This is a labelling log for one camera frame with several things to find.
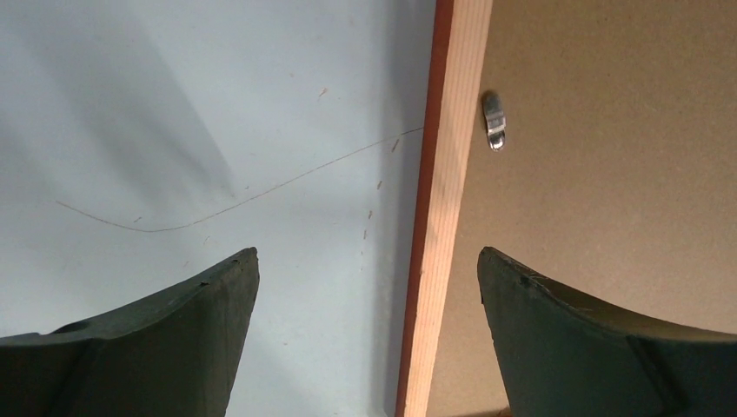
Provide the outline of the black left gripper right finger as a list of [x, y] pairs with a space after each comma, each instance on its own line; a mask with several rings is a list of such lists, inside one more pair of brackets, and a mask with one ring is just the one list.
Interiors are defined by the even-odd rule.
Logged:
[[477, 277], [513, 415], [735, 415], [734, 334], [618, 307], [492, 247]]

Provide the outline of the metal turn clip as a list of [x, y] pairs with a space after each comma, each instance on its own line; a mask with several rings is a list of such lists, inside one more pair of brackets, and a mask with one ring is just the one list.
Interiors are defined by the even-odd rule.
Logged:
[[506, 142], [507, 126], [500, 96], [494, 91], [487, 91], [481, 99], [481, 109], [488, 145], [493, 151], [499, 151]]

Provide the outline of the brown fibreboard backing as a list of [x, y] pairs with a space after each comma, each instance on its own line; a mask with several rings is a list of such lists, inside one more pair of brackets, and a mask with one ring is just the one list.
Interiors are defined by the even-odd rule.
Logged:
[[476, 275], [491, 246], [615, 305], [736, 329], [736, 4], [497, 1], [428, 403], [508, 403]]

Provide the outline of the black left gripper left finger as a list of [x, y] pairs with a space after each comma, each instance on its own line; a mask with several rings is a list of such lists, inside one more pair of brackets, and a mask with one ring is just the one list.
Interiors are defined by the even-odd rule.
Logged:
[[107, 313], [2, 338], [2, 415], [225, 415], [259, 282], [246, 248]]

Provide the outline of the wooden picture frame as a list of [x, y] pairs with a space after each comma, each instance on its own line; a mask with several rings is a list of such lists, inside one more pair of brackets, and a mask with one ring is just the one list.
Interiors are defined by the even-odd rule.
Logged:
[[428, 411], [492, 7], [435, 6], [396, 416]]

